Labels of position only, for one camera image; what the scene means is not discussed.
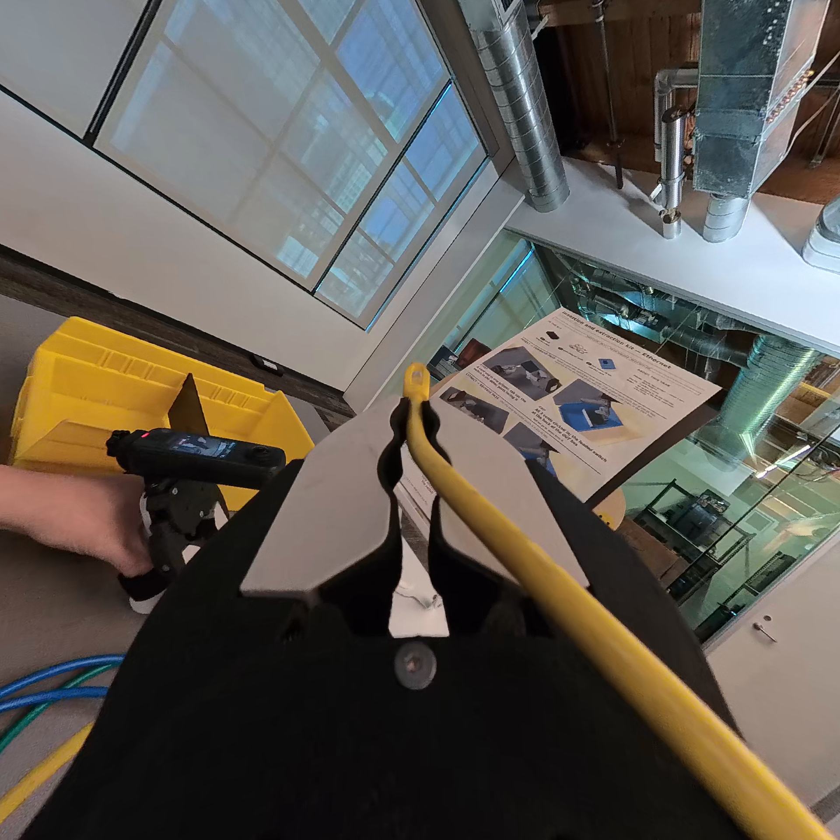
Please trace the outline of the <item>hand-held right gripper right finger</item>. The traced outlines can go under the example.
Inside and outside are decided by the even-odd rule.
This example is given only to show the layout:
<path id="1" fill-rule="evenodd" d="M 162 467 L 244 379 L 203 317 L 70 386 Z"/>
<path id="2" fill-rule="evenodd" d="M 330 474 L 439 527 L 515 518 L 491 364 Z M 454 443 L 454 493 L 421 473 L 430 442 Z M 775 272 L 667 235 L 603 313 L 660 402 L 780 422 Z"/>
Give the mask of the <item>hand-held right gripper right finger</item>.
<path id="1" fill-rule="evenodd" d="M 503 436 L 445 400 L 432 397 L 423 409 L 429 437 L 468 483 L 537 543 L 584 589 L 588 581 L 537 482 L 530 463 Z M 447 502 L 434 504 L 429 571 L 444 599 L 453 635 L 478 634 L 495 605 L 510 634 L 524 634 L 544 621 L 527 593 Z"/>

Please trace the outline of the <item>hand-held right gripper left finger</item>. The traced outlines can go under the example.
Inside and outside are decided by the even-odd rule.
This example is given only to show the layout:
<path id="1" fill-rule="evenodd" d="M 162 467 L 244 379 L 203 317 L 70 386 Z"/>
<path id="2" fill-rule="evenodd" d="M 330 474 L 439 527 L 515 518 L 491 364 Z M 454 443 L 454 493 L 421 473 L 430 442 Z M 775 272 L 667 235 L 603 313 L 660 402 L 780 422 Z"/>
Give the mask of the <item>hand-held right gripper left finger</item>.
<path id="1" fill-rule="evenodd" d="M 404 400 L 388 397 L 303 460 L 240 585 L 250 597 L 336 606 L 353 633 L 389 636 L 403 570 L 396 484 Z"/>

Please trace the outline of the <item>yellow plastic bin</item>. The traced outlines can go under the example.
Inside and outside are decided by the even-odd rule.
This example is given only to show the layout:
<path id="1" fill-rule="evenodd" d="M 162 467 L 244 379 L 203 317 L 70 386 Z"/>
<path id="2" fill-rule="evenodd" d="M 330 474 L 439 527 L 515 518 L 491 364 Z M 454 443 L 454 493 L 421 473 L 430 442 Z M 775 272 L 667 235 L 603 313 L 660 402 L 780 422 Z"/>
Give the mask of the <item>yellow plastic bin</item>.
<path id="1" fill-rule="evenodd" d="M 68 476 L 125 473 L 107 453 L 112 433 L 170 428 L 167 414 L 187 373 L 193 375 L 210 435 L 280 448 L 286 466 L 313 450 L 310 434 L 282 392 L 270 393 L 243 375 L 69 318 L 29 362 L 10 427 L 8 464 Z M 223 486 L 222 492 L 227 509 L 238 511 L 257 490 Z"/>

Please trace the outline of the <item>person's left hand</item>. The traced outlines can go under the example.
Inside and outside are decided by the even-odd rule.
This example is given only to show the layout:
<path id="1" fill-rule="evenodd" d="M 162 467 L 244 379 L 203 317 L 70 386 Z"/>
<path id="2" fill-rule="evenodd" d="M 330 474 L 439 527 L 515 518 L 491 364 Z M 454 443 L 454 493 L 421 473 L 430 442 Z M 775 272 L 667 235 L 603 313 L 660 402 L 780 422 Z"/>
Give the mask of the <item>person's left hand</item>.
<path id="1" fill-rule="evenodd" d="M 153 569 L 137 476 L 44 476 L 29 534 L 39 543 L 102 560 L 128 578 Z"/>

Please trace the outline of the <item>dark bin divider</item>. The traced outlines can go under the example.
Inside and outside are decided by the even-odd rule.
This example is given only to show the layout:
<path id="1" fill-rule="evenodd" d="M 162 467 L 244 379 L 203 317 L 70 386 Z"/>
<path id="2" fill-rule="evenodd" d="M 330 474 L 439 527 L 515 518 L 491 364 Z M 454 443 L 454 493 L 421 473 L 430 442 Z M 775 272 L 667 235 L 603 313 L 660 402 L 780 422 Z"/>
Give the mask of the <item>dark bin divider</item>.
<path id="1" fill-rule="evenodd" d="M 187 373 L 181 390 L 167 414 L 171 429 L 200 437 L 209 435 L 199 396 L 193 374 Z M 229 520 L 229 511 L 218 486 L 207 482 L 192 481 L 190 490 L 195 497 L 201 493 L 204 498 L 204 506 L 199 507 L 199 510 L 203 512 L 201 517 L 210 518 L 215 527 L 221 529 Z"/>

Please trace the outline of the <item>white board stand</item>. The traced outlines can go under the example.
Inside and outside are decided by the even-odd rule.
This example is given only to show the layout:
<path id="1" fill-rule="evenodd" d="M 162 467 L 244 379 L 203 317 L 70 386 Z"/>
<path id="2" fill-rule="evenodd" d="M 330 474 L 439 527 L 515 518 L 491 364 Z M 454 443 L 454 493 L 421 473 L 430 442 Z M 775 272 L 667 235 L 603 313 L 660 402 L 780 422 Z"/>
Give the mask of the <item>white board stand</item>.
<path id="1" fill-rule="evenodd" d="M 388 625 L 394 638 L 448 635 L 443 598 L 405 539 L 402 539 L 402 572 L 392 595 Z"/>

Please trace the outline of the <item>printed instruction sheet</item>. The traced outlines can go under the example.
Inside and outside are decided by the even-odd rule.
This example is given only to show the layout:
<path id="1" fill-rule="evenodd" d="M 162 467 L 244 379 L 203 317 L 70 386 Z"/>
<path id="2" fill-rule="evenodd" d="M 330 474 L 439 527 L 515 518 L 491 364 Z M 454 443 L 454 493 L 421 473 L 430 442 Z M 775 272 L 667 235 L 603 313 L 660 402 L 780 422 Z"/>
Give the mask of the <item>printed instruction sheet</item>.
<path id="1" fill-rule="evenodd" d="M 720 387 L 558 309 L 473 361 L 430 398 L 598 503 L 709 422 Z"/>

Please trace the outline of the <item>brown wooden column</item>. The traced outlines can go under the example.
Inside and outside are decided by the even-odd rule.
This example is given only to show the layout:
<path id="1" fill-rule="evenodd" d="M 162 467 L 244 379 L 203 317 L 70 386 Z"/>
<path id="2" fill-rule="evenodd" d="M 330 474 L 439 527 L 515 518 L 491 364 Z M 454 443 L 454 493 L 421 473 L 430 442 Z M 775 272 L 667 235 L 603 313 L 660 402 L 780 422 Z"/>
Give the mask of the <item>brown wooden column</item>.
<path id="1" fill-rule="evenodd" d="M 662 587 L 671 586 L 688 569 L 688 561 L 657 540 L 635 520 L 625 518 L 616 533 L 629 544 Z"/>

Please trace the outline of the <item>large grid window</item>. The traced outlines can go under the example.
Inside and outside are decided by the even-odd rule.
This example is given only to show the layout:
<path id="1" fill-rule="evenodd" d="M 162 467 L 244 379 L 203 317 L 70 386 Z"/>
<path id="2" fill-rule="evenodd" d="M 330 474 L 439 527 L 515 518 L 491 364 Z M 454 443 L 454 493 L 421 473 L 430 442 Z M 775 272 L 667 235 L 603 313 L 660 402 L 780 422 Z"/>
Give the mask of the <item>large grid window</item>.
<path id="1" fill-rule="evenodd" d="M 487 160 L 417 2 L 147 2 L 84 140 L 361 329 Z"/>

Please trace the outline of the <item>silver ventilation ductwork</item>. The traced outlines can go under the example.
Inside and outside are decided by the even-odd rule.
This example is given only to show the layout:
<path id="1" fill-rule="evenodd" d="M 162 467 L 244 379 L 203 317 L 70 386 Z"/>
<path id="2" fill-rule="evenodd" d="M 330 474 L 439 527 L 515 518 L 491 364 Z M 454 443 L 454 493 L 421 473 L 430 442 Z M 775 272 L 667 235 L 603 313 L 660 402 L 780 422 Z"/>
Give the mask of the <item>silver ventilation ductwork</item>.
<path id="1" fill-rule="evenodd" d="M 542 213 L 568 198 L 560 145 L 533 46 L 560 25 L 548 2 L 459 2 L 482 69 L 524 176 Z M 681 233 L 680 205 L 691 157 L 694 191 L 709 195 L 702 231 L 711 244 L 735 238 L 753 195 L 780 167 L 801 133 L 805 96 L 838 62 L 816 68 L 827 1 L 686 2 L 699 12 L 698 60 L 659 70 L 653 82 L 654 159 L 661 234 Z"/>

